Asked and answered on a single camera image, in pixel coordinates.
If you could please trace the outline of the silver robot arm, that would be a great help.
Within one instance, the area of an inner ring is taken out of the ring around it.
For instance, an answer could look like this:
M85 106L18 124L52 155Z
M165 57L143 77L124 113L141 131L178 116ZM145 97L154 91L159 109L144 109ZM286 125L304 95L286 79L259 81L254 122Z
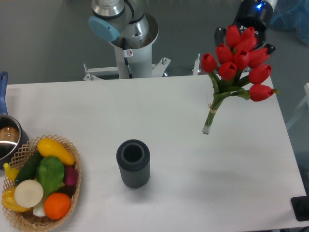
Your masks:
M265 47L268 54L275 51L275 46L266 43L266 31L276 4L275 0L243 0L233 22L239 33L253 27L257 38L255 49ZM91 30L123 50L143 48L157 38L158 27L151 27L141 0L94 0L91 8L93 15L88 20Z

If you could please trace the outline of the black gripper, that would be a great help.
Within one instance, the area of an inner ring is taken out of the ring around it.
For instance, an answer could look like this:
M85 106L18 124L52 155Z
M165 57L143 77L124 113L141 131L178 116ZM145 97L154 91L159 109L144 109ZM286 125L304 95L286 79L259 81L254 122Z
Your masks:
M261 47L266 42L266 31L273 16L274 6L270 0L242 0L234 19L234 24L242 34L249 27L254 28L254 34L257 38L255 48ZM215 46L224 43L226 28L217 27L214 33ZM276 47L265 43L266 53L271 55Z

